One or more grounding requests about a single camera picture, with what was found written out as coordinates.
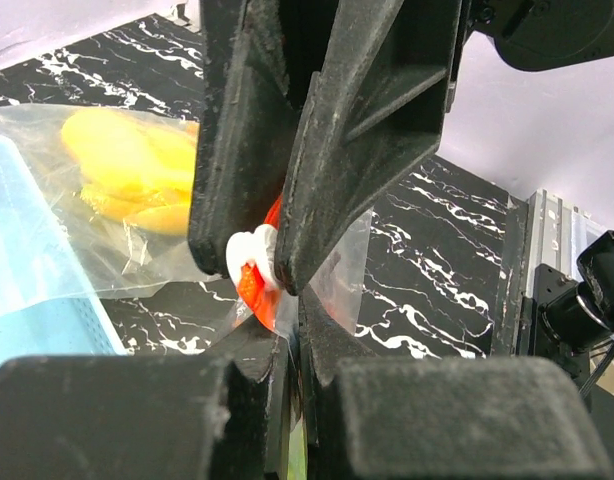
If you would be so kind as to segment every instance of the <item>black marble table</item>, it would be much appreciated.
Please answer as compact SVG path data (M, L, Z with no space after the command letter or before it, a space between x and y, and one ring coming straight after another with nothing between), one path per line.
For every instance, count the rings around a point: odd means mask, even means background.
M198 120L201 37L150 16L0 72L0 105L109 105ZM375 205L356 335L381 354L508 354L525 204L449 162L419 165ZM104 301L128 351L195 354L236 299L227 280Z

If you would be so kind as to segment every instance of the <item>marble countertop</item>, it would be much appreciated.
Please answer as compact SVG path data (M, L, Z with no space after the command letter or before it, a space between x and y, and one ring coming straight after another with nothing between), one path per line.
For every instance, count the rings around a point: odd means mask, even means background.
M146 17L1 71L0 105L109 105L198 120L201 40ZM525 208L442 159L415 168L375 205L356 336L380 354L508 354ZM235 299L224 280L104 305L129 352L194 354L212 344L207 325Z

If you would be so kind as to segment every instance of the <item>blue basket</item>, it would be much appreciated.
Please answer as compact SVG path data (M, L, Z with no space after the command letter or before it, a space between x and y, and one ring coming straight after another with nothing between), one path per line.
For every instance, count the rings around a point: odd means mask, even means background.
M30 221L40 225L42 239L29 244L30 248L18 248L12 237L24 235L20 230ZM34 290L37 286L30 267L49 257L49 265L61 266L56 282L47 282L44 291ZM29 278L25 268L30 270ZM43 277L52 279L50 274ZM0 316L0 365L27 355L126 353L96 295L33 300L51 297L52 288L60 288L58 282L72 282L78 291L93 291L18 149L0 136L0 302L31 305Z

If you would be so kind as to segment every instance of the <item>blue tray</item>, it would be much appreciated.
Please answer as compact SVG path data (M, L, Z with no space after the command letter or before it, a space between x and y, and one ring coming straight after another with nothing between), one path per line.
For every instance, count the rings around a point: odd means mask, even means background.
M60 266L54 277L45 270L52 266ZM93 291L16 145L0 136L0 305L27 307L0 315L0 364L27 355L126 353L96 295L42 301L60 282Z

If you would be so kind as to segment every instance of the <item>orange object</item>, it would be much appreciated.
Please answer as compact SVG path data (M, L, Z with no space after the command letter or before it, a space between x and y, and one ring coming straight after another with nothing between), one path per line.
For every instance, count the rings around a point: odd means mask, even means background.
M278 229L281 203L282 196L279 196L269 209L263 223ZM280 290L265 290L265 281L258 267L246 264L242 267L242 278L236 291L260 323L273 332L276 326L276 310L280 303Z

